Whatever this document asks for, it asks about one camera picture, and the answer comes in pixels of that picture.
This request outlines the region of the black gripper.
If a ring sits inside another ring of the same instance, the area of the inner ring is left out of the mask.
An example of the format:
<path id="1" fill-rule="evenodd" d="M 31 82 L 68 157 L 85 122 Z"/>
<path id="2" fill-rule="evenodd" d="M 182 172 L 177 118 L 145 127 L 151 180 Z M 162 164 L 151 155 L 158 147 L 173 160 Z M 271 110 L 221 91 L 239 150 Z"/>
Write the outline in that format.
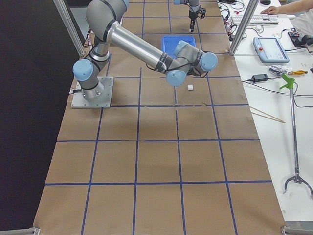
<path id="1" fill-rule="evenodd" d="M 193 11 L 192 9 L 189 10 L 189 18 L 191 19 L 189 32 L 193 32 L 194 30 L 195 19 L 196 18 L 203 19 L 205 17 L 205 14 L 206 14 L 205 9 L 200 9 L 197 11 Z"/>

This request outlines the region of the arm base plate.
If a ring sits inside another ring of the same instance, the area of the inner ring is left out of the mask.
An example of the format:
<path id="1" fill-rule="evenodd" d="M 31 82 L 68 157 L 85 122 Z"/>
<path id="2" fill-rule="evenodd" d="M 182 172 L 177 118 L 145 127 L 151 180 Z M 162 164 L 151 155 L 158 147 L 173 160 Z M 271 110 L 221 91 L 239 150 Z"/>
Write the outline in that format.
<path id="1" fill-rule="evenodd" d="M 76 89 L 80 90 L 73 94 L 72 108 L 110 108 L 114 77 L 99 76 L 98 85 L 91 89 L 82 89 L 77 82 Z"/>

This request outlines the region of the person hand on keyboard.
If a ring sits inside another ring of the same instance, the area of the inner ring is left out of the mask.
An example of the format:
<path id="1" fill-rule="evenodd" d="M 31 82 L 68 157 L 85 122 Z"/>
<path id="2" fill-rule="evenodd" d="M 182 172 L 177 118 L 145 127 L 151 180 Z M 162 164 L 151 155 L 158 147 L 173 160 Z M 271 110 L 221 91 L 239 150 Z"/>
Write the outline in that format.
<path id="1" fill-rule="evenodd" d="M 279 7 L 270 6 L 269 8 L 260 12 L 260 14 L 277 15 L 279 13 Z"/>

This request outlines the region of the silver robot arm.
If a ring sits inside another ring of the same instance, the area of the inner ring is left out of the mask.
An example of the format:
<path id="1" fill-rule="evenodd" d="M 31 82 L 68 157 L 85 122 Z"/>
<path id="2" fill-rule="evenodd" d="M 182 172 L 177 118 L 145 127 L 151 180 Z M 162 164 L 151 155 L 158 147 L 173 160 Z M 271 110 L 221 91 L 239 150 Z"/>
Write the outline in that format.
<path id="1" fill-rule="evenodd" d="M 203 19 L 206 15 L 206 9 L 203 8 L 199 0 L 173 0 L 174 5 L 186 5 L 189 7 L 188 17 L 190 19 L 189 32 L 194 32 L 196 19 Z"/>
<path id="2" fill-rule="evenodd" d="M 95 46 L 88 55 L 73 65 L 73 74 L 81 86 L 81 96 L 86 101 L 99 101 L 104 96 L 105 85 L 98 79 L 110 58 L 110 44 L 123 49 L 139 60 L 166 75 L 172 86 L 180 86 L 186 77 L 203 75 L 213 70 L 218 58 L 183 40 L 174 50 L 175 58 L 159 50 L 120 24 L 129 7 L 127 0 L 93 0 L 86 12 L 87 22 L 95 34 Z"/>

